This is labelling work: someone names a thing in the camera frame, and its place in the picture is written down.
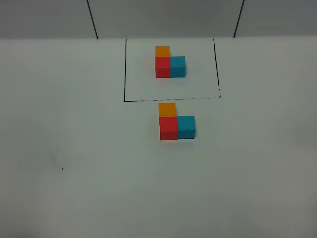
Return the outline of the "red template block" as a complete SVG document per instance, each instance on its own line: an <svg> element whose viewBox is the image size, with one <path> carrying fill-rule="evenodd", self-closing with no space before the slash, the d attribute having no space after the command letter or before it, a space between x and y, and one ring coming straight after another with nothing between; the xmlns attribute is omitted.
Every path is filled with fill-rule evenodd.
<svg viewBox="0 0 317 238"><path fill-rule="evenodd" d="M170 57L155 57L156 78L171 78Z"/></svg>

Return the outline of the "blue template block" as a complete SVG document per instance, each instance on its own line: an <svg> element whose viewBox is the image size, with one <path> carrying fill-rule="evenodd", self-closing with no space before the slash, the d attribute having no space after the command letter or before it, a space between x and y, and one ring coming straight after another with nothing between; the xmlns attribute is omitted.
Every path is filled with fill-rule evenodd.
<svg viewBox="0 0 317 238"><path fill-rule="evenodd" d="M183 78L186 77L186 59L185 56L171 56L171 78Z"/></svg>

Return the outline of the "orange template block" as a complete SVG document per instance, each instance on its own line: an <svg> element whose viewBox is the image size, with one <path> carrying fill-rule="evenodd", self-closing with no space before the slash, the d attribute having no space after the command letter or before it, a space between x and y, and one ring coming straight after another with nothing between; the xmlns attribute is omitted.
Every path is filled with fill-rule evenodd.
<svg viewBox="0 0 317 238"><path fill-rule="evenodd" d="M156 57L169 57L170 56L170 46L155 46L155 56Z"/></svg>

